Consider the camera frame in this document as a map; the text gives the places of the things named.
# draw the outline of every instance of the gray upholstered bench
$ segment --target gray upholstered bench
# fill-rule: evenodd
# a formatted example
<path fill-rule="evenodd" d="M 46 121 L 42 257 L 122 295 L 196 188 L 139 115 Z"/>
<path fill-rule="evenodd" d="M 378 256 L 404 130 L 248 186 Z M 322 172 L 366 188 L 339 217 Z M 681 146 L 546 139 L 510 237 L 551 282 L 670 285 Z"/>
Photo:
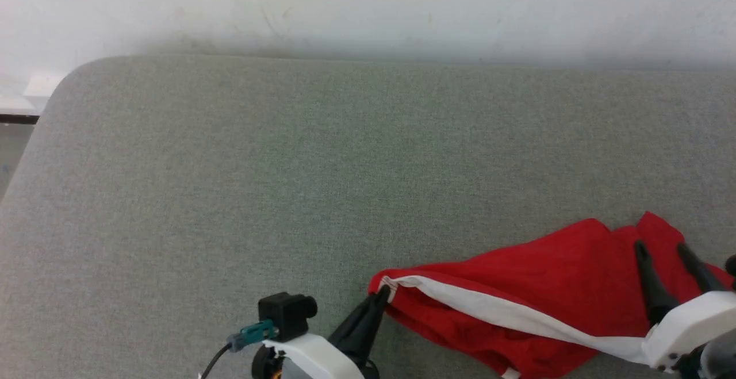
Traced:
<path fill-rule="evenodd" d="M 53 94 L 0 206 L 2 377 L 194 378 L 255 301 L 328 334 L 379 269 L 646 209 L 736 240 L 736 75 L 105 59 Z M 250 353 L 213 378 L 244 377 Z M 384 377 L 492 377 L 390 319 Z M 658 377 L 601 356 L 572 374 Z"/>

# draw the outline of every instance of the black cable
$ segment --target black cable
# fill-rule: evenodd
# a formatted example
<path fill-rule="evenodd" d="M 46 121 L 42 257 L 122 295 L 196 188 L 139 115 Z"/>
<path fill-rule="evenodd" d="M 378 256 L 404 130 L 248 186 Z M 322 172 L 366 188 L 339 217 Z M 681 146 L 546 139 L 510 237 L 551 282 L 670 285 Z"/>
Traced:
<path fill-rule="evenodd" d="M 229 348 L 231 348 L 231 347 L 232 347 L 232 343 L 228 343 L 228 344 L 224 345 L 224 347 L 222 349 L 220 349 L 217 353 L 215 353 L 215 357 L 212 358 L 212 360 L 210 361 L 210 364 L 208 364 L 207 367 L 205 368 L 205 371 L 202 372 L 202 374 L 200 374 L 200 379 L 206 379 L 207 376 L 210 375 L 210 371 L 215 366 L 215 363 L 217 363 L 217 361 L 219 360 L 219 358 L 221 356 L 223 356 L 224 353 L 227 352 L 229 350 Z"/>

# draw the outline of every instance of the white wall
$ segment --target white wall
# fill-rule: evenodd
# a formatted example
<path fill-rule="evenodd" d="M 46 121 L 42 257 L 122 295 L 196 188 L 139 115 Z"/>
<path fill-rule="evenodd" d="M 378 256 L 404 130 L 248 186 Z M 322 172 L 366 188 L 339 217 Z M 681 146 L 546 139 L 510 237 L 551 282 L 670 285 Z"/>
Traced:
<path fill-rule="evenodd" d="M 736 0 L 0 0 L 0 98 L 104 56 L 736 67 Z"/>

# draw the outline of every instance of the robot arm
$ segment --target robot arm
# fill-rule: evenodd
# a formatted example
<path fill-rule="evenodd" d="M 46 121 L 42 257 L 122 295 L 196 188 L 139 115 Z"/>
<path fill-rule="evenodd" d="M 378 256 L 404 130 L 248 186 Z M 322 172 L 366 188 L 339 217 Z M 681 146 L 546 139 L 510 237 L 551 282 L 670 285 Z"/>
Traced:
<path fill-rule="evenodd" d="M 736 373 L 736 340 L 729 332 L 736 329 L 736 293 L 681 243 L 678 256 L 703 294 L 680 304 L 662 284 L 646 246 L 637 241 L 634 251 L 652 326 L 642 345 L 649 366 L 663 372 L 678 371 L 683 379 L 736 377 L 724 376 Z M 719 374 L 710 376 L 704 369 L 707 366 L 717 366 Z"/>
<path fill-rule="evenodd" d="M 263 341 L 252 363 L 252 376 L 278 379 L 284 358 L 289 358 L 313 379 L 379 379 L 368 357 L 390 292 L 384 286 L 369 295 L 328 339 L 307 332 L 306 319 L 316 314 L 313 298 L 279 293 L 258 301 L 260 320 L 273 321 L 276 331 L 287 334 Z"/>

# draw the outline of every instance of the red fabric with white trim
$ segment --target red fabric with white trim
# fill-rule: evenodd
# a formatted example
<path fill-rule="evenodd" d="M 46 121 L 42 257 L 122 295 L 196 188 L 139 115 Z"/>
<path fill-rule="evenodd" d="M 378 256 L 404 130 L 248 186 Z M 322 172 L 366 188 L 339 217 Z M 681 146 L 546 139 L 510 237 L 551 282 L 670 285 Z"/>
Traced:
<path fill-rule="evenodd" d="M 644 337 L 649 322 L 634 258 L 633 245 L 638 239 L 646 243 L 655 268 L 675 297 L 687 301 L 699 295 L 695 280 L 676 253 L 683 235 L 651 212 L 636 227 L 612 232 L 601 222 L 586 219 L 468 261 L 385 270 L 373 277 L 369 292 L 378 290 L 385 279 L 420 276 L 513 301 L 588 335 Z M 727 285 L 733 282 L 724 271 L 712 269 Z M 473 356 L 498 374 L 511 368 L 522 379 L 560 377 L 597 353 L 579 344 L 480 321 L 426 296 L 419 288 L 392 287 L 396 292 L 387 308 L 390 316 L 436 344 Z"/>

